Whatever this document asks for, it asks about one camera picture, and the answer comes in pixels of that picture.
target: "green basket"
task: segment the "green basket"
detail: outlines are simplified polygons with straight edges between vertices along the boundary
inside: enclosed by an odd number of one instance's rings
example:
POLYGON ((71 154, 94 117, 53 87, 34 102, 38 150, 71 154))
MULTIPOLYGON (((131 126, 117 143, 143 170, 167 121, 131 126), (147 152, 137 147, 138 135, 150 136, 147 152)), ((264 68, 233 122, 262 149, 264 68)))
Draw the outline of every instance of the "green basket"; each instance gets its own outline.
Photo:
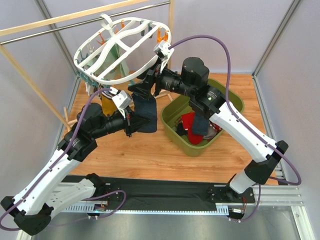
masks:
MULTIPOLYGON (((220 82, 209 79, 208 83, 219 89, 221 92, 226 92, 226 87, 222 85, 220 82)), ((189 106, 189 97, 187 96, 178 96, 175 100, 170 102, 167 106, 165 106, 161 111, 161 121, 164 125, 164 132, 174 142, 182 151, 191 157, 199 156, 203 153, 203 151, 213 143, 223 132, 224 130, 220 131, 213 139, 210 141, 203 140, 197 145, 194 145, 189 142, 188 136, 179 136, 176 133, 176 125, 178 119, 183 114, 190 113, 192 108, 189 106)), ((229 90, 229 100, 233 103, 234 107, 242 113, 245 108, 244 101, 233 91, 229 90)))

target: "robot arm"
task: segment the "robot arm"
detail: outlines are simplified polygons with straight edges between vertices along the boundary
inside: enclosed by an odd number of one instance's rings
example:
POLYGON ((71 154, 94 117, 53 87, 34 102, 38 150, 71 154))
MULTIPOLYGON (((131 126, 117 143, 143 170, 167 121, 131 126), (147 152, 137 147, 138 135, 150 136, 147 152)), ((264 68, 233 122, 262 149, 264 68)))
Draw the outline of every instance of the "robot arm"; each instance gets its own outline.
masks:
POLYGON ((276 142, 263 134, 230 102, 230 107, 237 117, 233 115, 227 105, 226 96, 219 89, 208 84, 209 69, 200 58, 186 58, 182 64, 181 74, 163 67, 163 61, 167 62, 173 51, 173 49, 168 50, 168 46, 170 46, 168 43, 160 42, 154 48, 159 57, 157 62, 139 77, 143 79, 141 82, 129 86, 128 90, 148 99, 151 96, 151 88, 155 84, 155 96, 161 89, 165 89, 190 97, 189 105, 195 112, 222 127, 249 152, 252 158, 250 164, 234 175, 227 184, 226 194, 231 201, 232 198, 239 198, 240 194, 252 185, 265 184, 281 160, 281 157, 267 145, 285 153, 288 149, 287 143, 276 142), (251 127, 267 144, 259 140, 242 122, 251 127))
POLYGON ((67 207, 90 197, 98 197, 106 193, 106 184, 96 174, 88 174, 85 179, 64 191, 55 193, 58 184, 70 171, 77 167, 96 147, 96 139, 124 130, 131 137, 148 119, 135 115, 129 104, 131 97, 125 91, 114 90, 113 101, 118 110, 113 115, 105 116, 98 103, 91 103, 81 122, 79 131, 72 146, 54 166, 52 164, 63 154, 73 137, 77 124, 58 144, 53 156, 32 182, 14 197, 6 196, 2 207, 7 211, 21 199, 23 201, 9 214, 14 217, 17 226, 29 235, 41 232, 58 213, 67 207), (31 193, 24 198, 34 184, 31 193))

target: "drying rack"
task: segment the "drying rack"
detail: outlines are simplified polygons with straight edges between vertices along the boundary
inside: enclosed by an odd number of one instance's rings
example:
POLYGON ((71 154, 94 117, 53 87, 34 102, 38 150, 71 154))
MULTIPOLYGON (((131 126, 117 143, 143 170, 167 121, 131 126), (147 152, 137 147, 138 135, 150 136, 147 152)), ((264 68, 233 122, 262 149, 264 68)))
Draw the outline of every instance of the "drying rack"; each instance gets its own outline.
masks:
MULTIPOLYGON (((29 86, 34 90, 34 92, 41 98, 41 100, 47 105, 47 107, 53 112, 53 114, 69 130, 69 129, 71 129, 71 126, 77 122, 77 120, 69 120, 68 111, 66 108, 63 109, 64 115, 65 115, 65 117, 63 117, 63 115, 57 110, 57 108, 47 98, 47 96, 43 93, 43 91, 41 91, 41 89, 38 87, 38 85, 35 83, 35 81, 29 76, 29 74, 26 72, 26 70, 19 64, 19 62, 8 51, 8 49, 5 47, 5 45, 10 44, 10 43, 15 43, 18 41, 22 41, 22 40, 26 40, 26 39, 30 39, 30 38, 34 38, 34 37, 38 37, 38 36, 42 36, 42 35, 46 35, 46 34, 56 33, 61 30, 65 30, 65 29, 74 28, 77 26, 97 22, 97 21, 101 20, 102 17, 98 17, 98 18, 94 18, 94 19, 90 19, 90 20, 86 20, 86 21, 80 21, 80 22, 70 24, 70 25, 65 25, 62 27, 56 27, 55 26, 56 23, 61 23, 61 22, 65 22, 68 20, 77 19, 77 18, 88 16, 88 15, 97 14, 97 13, 101 13, 101 12, 105 12, 108 10, 117 9, 117 8, 121 8, 121 7, 131 6, 134 4, 147 2, 147 1, 148 0, 124 0, 124 1, 116 2, 116 3, 104 5, 104 6, 99 6, 99 7, 83 10, 83 11, 78 11, 78 12, 62 15, 62 16, 50 17, 50 18, 47 17, 47 19, 45 19, 45 20, 31 22, 31 23, 27 23, 24 25, 19 25, 19 26, 15 26, 15 27, 2 29, 2 30, 0 30, 0 37, 14 34, 14 33, 23 32, 23 31, 30 30, 30 29, 43 27, 43 26, 50 26, 50 28, 51 28, 50 30, 46 30, 46 31, 42 31, 42 32, 26 35, 23 37, 18 37, 18 38, 14 38, 14 39, 0 42, 0 52, 5 56, 5 58, 10 62, 10 64, 16 69, 16 71, 22 76, 22 78, 29 84, 29 86)), ((37 0, 36 2, 38 4, 38 6, 40 6, 41 4, 44 5, 43 1, 41 1, 41 0, 37 0)), ((158 3, 158 4, 146 5, 146 6, 135 8, 132 10, 119 12, 119 13, 110 15, 110 17, 117 17, 117 16, 129 14, 129 13, 134 13, 134 12, 138 12, 138 11, 143 11, 146 9, 156 8, 156 7, 160 7, 160 6, 164 6, 164 5, 169 5, 168 27, 170 30, 173 30, 173 28, 174 28, 175 0, 169 0, 169 1, 162 2, 162 3, 158 3)), ((46 11, 47 11, 47 14, 44 14, 44 15, 50 15, 49 11, 47 9, 46 9, 46 11)), ((163 97, 163 96, 167 96, 167 95, 168 95, 168 93, 162 92, 158 97, 163 97)))

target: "dark blue cloth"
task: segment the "dark blue cloth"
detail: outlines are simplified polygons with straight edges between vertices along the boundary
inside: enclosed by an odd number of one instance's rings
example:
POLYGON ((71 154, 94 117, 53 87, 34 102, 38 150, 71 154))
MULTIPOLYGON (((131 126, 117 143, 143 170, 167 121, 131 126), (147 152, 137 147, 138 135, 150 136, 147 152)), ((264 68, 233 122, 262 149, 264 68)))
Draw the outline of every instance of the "dark blue cloth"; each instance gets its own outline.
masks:
POLYGON ((206 136, 208 134, 209 120, 204 116, 195 113, 192 123, 192 133, 197 135, 206 136))
POLYGON ((139 128, 139 133, 155 133, 157 131, 157 102, 152 96, 149 100, 145 100, 141 96, 133 93, 134 113, 138 116, 150 119, 150 123, 139 128))

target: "wooden floor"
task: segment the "wooden floor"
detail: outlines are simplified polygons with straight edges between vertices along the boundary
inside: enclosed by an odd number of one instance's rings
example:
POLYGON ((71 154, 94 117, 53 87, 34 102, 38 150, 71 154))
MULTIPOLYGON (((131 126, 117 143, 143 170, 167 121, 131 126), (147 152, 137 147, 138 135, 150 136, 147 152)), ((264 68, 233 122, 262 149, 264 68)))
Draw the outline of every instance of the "wooden floor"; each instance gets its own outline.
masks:
MULTIPOLYGON (((211 73, 211 78, 225 84, 226 74, 211 73)), ((126 89, 126 84, 117 85, 126 89)), ((265 132, 256 92, 250 74, 232 74, 230 89, 244 101, 243 115, 259 130, 265 132)), ((70 119, 88 100, 85 84, 82 82, 75 98, 70 119)), ((160 112, 170 103, 165 96, 157 99, 158 130, 156 133, 136 132, 127 137, 123 131, 97 139, 96 148, 83 163, 71 173, 86 175, 96 173, 102 177, 123 177, 160 180, 204 181, 226 183, 240 172, 250 161, 247 151, 224 132, 198 157, 185 155, 164 133, 160 112)), ((269 180, 268 184, 277 184, 269 180)))

